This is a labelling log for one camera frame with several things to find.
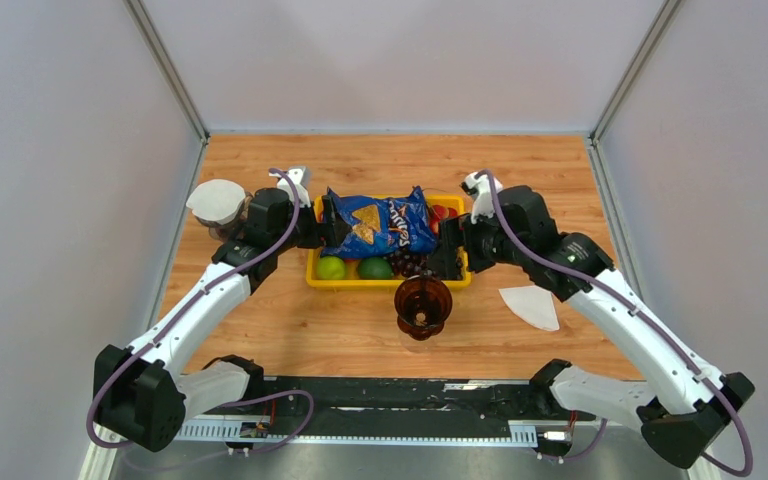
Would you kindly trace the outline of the brown coffee dripper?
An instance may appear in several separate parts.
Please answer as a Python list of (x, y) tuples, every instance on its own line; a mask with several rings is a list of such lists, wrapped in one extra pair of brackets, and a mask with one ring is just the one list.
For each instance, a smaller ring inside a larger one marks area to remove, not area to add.
[(399, 329), (416, 341), (438, 335), (451, 314), (453, 298), (439, 279), (416, 275), (403, 281), (394, 294)]

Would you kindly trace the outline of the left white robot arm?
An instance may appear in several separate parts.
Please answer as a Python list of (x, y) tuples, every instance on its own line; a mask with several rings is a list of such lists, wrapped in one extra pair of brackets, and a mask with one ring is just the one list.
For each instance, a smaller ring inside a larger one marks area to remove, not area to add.
[(299, 187), (263, 188), (240, 201), (231, 221), (217, 227), (222, 244), (192, 289), (128, 346), (108, 345), (96, 357), (86, 417), (91, 441), (158, 452), (186, 421), (208, 410), (231, 404), (243, 414), (257, 412), (266, 388), (254, 379), (262, 370), (251, 361), (230, 355), (195, 374), (184, 367), (275, 271), (282, 253), (337, 246), (350, 230), (332, 201), (316, 214)]

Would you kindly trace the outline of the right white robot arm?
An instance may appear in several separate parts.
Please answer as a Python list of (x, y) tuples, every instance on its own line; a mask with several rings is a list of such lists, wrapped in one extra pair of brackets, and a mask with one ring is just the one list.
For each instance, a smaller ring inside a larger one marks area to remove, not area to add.
[(434, 264), (450, 269), (464, 254), (474, 273), (520, 267), (535, 286), (597, 326), (641, 374), (639, 381), (623, 381), (552, 360), (532, 379), (537, 413), (552, 418), (579, 411), (620, 424), (681, 469), (708, 459), (713, 442), (733, 426), (744, 453), (738, 473), (751, 473), (754, 459), (739, 412), (755, 386), (745, 374), (725, 373), (688, 347), (592, 238), (557, 228), (531, 188), (505, 188), (483, 177), (465, 180), (462, 189), (472, 209), (442, 222)]

